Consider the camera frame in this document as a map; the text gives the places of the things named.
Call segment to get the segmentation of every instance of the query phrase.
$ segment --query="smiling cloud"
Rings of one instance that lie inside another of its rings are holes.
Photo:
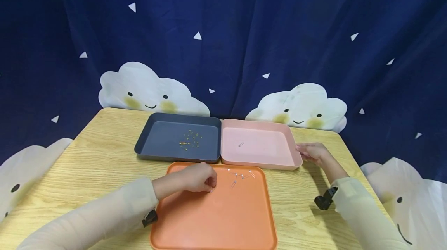
[[[404,240],[412,249],[447,245],[447,184],[423,179],[405,161],[368,163],[362,171]]]
[[[15,153],[0,166],[0,222],[72,141],[70,138],[59,139],[47,148],[31,145]]]
[[[99,103],[103,108],[136,109],[149,112],[191,114],[209,117],[208,107],[191,96],[189,89],[174,79],[159,78],[140,62],[127,62],[117,72],[100,79]]]
[[[291,91],[268,94],[245,119],[339,133],[346,126],[346,111],[347,106],[342,100],[327,98],[323,86],[303,83]]]

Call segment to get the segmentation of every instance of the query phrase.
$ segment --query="table surface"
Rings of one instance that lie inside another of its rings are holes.
[[[35,188],[0,224],[1,249],[13,250],[49,221],[140,177],[164,176],[168,162],[139,160],[133,147],[150,113],[123,109],[100,110]],[[295,141],[322,142],[348,174],[373,195],[348,148],[334,132],[291,128]],[[264,170],[276,224],[278,250],[361,249],[335,212],[315,206],[314,198],[329,187],[320,168],[306,163],[295,171]],[[101,241],[92,250],[147,250],[150,228]]]

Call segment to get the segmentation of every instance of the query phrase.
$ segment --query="white sleeve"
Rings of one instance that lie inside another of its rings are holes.
[[[138,179],[44,225],[17,250],[86,250],[102,239],[142,228],[157,204],[150,179]]]
[[[364,250],[408,250],[396,226],[380,211],[373,197],[359,180],[335,180],[335,211],[349,224]]]

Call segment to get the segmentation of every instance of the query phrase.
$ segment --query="hand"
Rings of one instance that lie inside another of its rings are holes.
[[[184,189],[191,192],[211,191],[217,184],[217,173],[205,162],[190,165],[178,172]]]
[[[321,167],[323,162],[328,159],[333,159],[332,154],[320,142],[314,143],[300,143],[296,145],[297,150],[301,153],[303,160],[312,162],[318,167]]]

